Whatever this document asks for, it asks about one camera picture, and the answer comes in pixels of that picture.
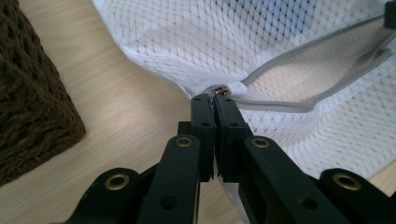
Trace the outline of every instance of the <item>mesh laundry bag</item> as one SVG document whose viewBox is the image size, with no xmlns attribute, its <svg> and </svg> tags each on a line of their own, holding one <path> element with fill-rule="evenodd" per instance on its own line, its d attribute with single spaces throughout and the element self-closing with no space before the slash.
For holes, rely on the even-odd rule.
<svg viewBox="0 0 396 224">
<path fill-rule="evenodd" d="M 92 0 L 125 55 L 189 98 L 224 86 L 304 172 L 396 158 L 385 1 Z"/>
</svg>

